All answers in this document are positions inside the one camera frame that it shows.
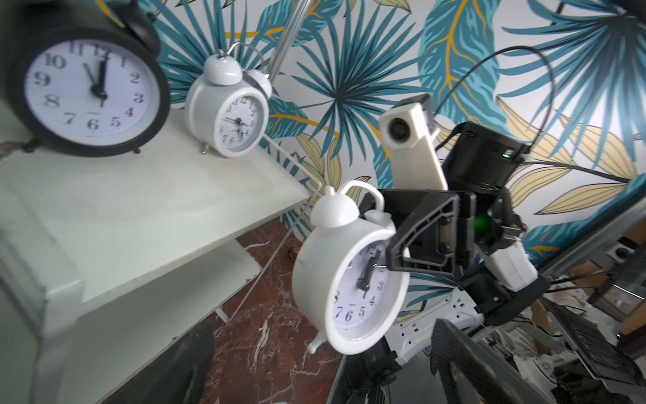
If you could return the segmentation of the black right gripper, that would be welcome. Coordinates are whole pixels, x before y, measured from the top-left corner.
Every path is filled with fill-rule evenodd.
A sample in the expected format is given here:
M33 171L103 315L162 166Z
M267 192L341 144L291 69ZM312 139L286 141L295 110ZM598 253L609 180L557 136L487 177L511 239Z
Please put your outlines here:
M385 265L392 272L459 275L474 250L508 247L527 230L520 216L494 200L469 191L381 190L395 235L386 243Z

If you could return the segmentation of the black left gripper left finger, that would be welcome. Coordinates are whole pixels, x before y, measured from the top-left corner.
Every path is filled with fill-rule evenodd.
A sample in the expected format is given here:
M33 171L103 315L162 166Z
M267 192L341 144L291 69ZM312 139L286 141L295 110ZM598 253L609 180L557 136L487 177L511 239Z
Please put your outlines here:
M214 352L212 327L201 322L105 401L198 403Z

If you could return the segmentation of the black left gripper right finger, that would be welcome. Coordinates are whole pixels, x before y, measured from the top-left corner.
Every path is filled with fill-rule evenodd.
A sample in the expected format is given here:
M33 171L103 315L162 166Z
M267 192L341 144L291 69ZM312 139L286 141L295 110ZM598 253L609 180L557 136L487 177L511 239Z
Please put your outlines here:
M448 403L548 401L499 355L447 320L435 322L432 354Z

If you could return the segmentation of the white twin-bell alarm clock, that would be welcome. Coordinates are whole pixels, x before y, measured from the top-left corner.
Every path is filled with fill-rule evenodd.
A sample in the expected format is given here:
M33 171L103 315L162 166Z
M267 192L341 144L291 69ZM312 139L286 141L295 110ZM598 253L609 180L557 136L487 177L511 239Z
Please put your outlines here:
M395 323L410 282L387 265L395 223L383 195L358 180L327 186L311 221L292 278L294 302L317 330L307 351L329 343L342 355L363 353Z

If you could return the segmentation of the black twin-bell alarm clock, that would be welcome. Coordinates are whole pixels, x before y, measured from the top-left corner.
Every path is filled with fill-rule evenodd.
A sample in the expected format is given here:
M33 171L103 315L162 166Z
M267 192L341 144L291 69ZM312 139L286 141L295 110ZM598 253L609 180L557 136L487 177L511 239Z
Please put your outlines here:
M136 1L8 1L1 98L30 133L12 148L137 153L163 128L168 79L153 15Z

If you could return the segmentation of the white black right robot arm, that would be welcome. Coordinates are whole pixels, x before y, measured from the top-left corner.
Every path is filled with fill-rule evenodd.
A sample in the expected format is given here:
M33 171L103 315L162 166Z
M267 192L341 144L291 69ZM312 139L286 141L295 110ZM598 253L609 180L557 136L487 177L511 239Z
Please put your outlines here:
M447 190L384 191L397 228L386 265L396 274L434 278L437 302L348 359L348 377L368 401L431 344L437 321L460 330L500 326L548 289L524 250L527 229L506 188L531 147L472 122L456 126L451 137L455 145L440 170Z

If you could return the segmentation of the white two-tier shelf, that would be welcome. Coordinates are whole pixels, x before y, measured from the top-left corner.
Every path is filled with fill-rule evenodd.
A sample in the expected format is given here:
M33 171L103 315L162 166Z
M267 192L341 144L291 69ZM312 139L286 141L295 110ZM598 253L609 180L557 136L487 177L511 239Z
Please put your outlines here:
M105 400L259 273L240 235L310 194L260 148L201 154L177 109L139 153L2 158L2 402Z

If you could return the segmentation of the aluminium corner post right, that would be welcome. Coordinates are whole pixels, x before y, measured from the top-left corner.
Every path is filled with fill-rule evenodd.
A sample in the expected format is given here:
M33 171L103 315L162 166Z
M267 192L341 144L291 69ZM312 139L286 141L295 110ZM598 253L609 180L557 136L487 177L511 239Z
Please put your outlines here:
M271 58L268 71L268 79L270 82L274 82L274 80L278 77L281 65L283 64L283 61L287 56L289 50L294 45L300 28L306 20L307 15L310 11L312 3L312 0L299 0L294 5L287 25L285 26L284 31L279 38L279 41Z

